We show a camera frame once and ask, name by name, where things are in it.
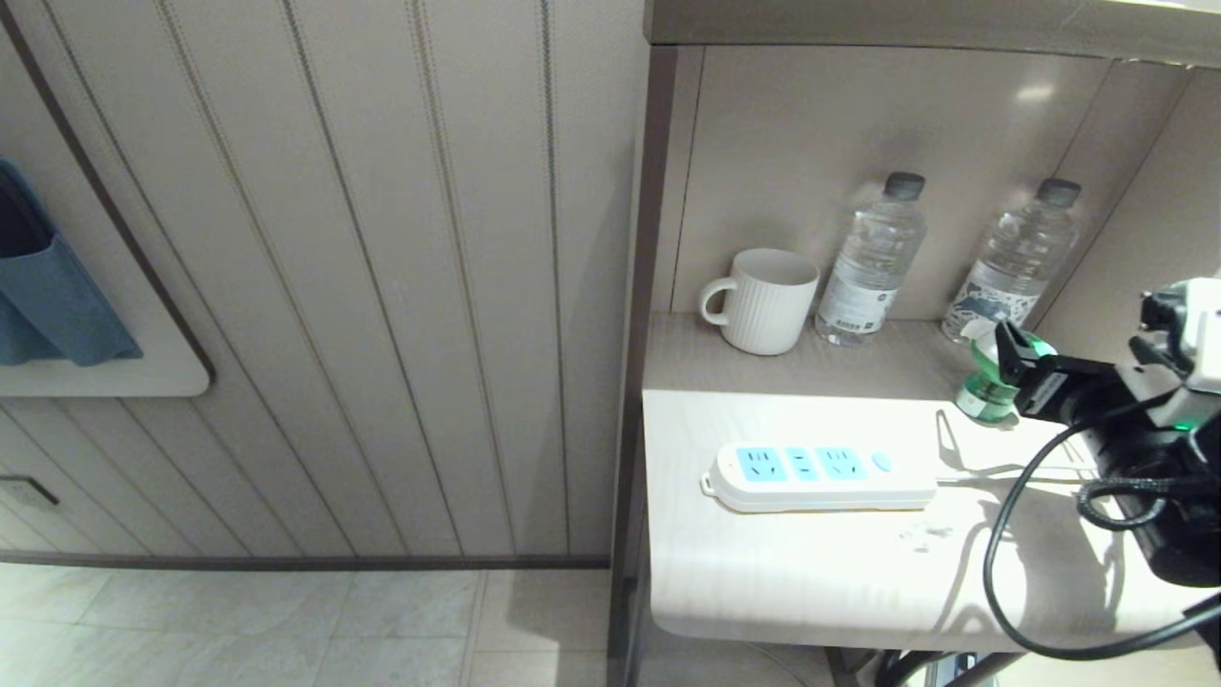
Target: shelf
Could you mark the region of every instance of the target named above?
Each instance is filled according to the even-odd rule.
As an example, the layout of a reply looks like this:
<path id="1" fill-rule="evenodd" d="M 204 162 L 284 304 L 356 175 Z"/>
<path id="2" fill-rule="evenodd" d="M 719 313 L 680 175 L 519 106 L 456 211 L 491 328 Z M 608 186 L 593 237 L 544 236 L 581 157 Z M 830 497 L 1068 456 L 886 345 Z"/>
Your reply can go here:
<path id="1" fill-rule="evenodd" d="M 842 349 L 811 320 L 792 351 L 764 358 L 734 349 L 698 315 L 653 312 L 643 388 L 947 400 L 973 370 L 969 353 L 932 321 L 888 321 L 871 347 Z"/>
<path id="2" fill-rule="evenodd" d="M 1221 66 L 1211 0 L 651 0 L 653 45 L 895 45 Z"/>

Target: bottle cap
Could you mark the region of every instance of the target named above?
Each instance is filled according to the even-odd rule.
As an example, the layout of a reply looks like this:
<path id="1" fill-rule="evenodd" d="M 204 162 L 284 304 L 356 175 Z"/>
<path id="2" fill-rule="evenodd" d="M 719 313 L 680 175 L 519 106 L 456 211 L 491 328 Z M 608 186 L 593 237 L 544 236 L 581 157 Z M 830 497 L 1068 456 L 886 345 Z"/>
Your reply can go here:
<path id="1" fill-rule="evenodd" d="M 1071 207 L 1077 195 L 1081 195 L 1079 184 L 1062 178 L 1044 178 L 1034 196 L 1056 207 Z"/>
<path id="2" fill-rule="evenodd" d="M 924 190 L 924 177 L 912 172 L 891 172 L 882 194 L 895 200 L 915 200 Z"/>

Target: blue towel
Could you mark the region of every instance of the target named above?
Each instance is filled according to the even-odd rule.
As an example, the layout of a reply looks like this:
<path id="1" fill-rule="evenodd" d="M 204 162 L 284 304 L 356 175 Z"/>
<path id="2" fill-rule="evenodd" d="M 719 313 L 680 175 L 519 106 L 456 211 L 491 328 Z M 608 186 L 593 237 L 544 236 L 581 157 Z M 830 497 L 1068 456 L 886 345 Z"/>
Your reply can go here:
<path id="1" fill-rule="evenodd" d="M 11 162 L 0 157 L 0 365 L 143 358 Z"/>

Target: white power strip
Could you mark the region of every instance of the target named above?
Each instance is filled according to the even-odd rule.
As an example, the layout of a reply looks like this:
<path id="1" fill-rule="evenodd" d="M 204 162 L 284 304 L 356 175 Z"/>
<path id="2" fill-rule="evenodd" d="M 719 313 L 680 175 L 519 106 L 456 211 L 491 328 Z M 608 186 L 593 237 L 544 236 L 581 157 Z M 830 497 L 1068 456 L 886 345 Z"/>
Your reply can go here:
<path id="1" fill-rule="evenodd" d="M 700 488 L 746 514 L 922 510 L 937 480 L 917 464 L 861 447 L 726 444 Z"/>

